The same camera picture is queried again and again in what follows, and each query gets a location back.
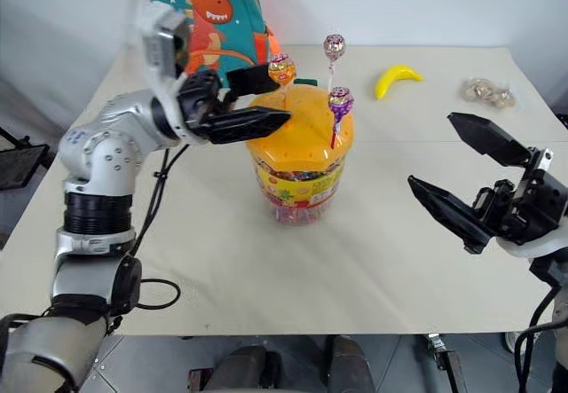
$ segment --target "backpack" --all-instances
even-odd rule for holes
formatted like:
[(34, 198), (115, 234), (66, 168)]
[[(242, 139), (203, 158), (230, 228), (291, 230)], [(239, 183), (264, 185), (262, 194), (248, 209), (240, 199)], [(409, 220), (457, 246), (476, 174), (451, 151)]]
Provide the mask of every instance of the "backpack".
[(183, 12), (190, 22), (190, 57), (185, 71), (226, 73), (263, 64), (280, 48), (264, 24), (260, 0), (158, 0)]

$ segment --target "yellow banana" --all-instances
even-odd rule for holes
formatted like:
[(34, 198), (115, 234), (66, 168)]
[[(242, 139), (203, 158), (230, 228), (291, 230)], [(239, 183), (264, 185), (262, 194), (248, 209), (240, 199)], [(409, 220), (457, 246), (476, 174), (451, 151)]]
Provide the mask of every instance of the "yellow banana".
[(422, 75), (407, 65), (393, 65), (383, 72), (375, 86), (376, 98), (384, 98), (392, 83), (398, 80), (422, 81)]

